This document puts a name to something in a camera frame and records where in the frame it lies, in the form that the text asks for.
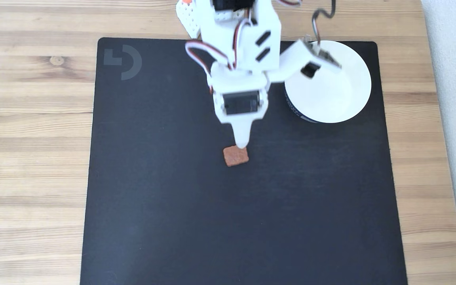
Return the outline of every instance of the food piece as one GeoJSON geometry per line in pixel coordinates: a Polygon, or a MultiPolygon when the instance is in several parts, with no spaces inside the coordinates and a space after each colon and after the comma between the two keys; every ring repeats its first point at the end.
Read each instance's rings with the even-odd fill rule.
{"type": "Polygon", "coordinates": [[[223,150],[223,155],[227,166],[234,166],[249,161],[246,148],[240,149],[237,146],[229,146],[223,150]]]}

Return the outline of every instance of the wire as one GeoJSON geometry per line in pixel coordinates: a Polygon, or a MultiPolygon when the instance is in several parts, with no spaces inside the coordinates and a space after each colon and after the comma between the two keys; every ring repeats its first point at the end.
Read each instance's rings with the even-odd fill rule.
{"type": "Polygon", "coordinates": [[[210,56],[215,58],[220,63],[228,65],[228,69],[231,70],[233,68],[233,65],[230,64],[230,61],[228,60],[228,56],[226,56],[226,54],[222,53],[219,49],[213,47],[212,45],[210,45],[208,43],[204,43],[201,40],[188,40],[188,41],[186,41],[186,44],[184,47],[185,47],[185,50],[186,50],[186,53],[188,54],[188,56],[190,56],[190,58],[192,60],[194,60],[199,66],[201,66],[201,68],[203,68],[203,70],[205,71],[205,76],[207,77],[207,84],[209,85],[210,93],[212,93],[213,89],[212,89],[212,83],[211,83],[212,77],[210,75],[210,67],[208,67],[207,64],[205,63],[205,61],[203,61],[200,58],[200,56],[198,56],[192,49],[198,49],[198,50],[203,50],[203,51],[208,52],[210,54],[210,56]]]}
{"type": "Polygon", "coordinates": [[[242,19],[237,24],[237,26],[235,27],[235,32],[233,34],[233,46],[232,46],[232,48],[233,48],[233,51],[234,51],[234,54],[235,54],[235,61],[233,63],[233,68],[234,69],[237,69],[237,49],[239,47],[240,34],[241,34],[241,31],[242,31],[242,27],[245,26],[245,25],[250,25],[250,26],[253,25],[253,22],[250,20],[250,18],[242,19]]]}
{"type": "Polygon", "coordinates": [[[281,5],[288,6],[288,7],[298,7],[298,6],[302,5],[302,0],[298,0],[297,2],[290,2],[287,0],[277,0],[277,2],[279,2],[279,4],[281,4],[281,5]]]}
{"type": "Polygon", "coordinates": [[[332,11],[330,14],[328,14],[327,11],[323,8],[319,8],[316,11],[314,11],[312,22],[313,22],[313,30],[314,30],[314,35],[316,37],[316,40],[318,40],[318,45],[321,43],[321,37],[320,37],[320,32],[318,31],[318,26],[316,25],[316,19],[320,14],[323,14],[325,17],[328,19],[333,18],[333,15],[335,15],[335,0],[332,0],[332,11]]]}

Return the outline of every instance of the wood knot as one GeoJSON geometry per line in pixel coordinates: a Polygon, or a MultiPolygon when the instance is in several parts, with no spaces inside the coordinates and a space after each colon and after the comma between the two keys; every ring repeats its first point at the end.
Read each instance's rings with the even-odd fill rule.
{"type": "Polygon", "coordinates": [[[52,65],[63,65],[64,62],[65,59],[62,58],[62,56],[52,56],[50,58],[50,63],[52,63],[52,65]]]}

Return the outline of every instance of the black slot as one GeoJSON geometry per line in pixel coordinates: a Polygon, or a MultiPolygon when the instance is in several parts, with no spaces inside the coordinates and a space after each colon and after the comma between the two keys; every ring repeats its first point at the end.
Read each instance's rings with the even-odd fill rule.
{"type": "Polygon", "coordinates": [[[256,44],[260,46],[266,39],[270,36],[270,31],[266,31],[264,34],[260,36],[260,38],[256,41],[256,44]]]}
{"type": "Polygon", "coordinates": [[[264,49],[259,56],[256,57],[256,60],[260,62],[268,53],[270,52],[270,48],[264,49]]]}

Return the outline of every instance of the wooden surface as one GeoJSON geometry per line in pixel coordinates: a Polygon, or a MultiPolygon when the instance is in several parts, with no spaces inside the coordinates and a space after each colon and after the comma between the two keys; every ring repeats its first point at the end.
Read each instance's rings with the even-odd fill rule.
{"type": "MultiPolygon", "coordinates": [[[[277,7],[283,38],[328,0],[277,7]]],[[[324,39],[378,43],[410,285],[456,285],[456,208],[420,0],[339,0],[324,39]]],[[[0,285],[80,275],[96,42],[186,38],[174,0],[0,0],[0,285]]]]}

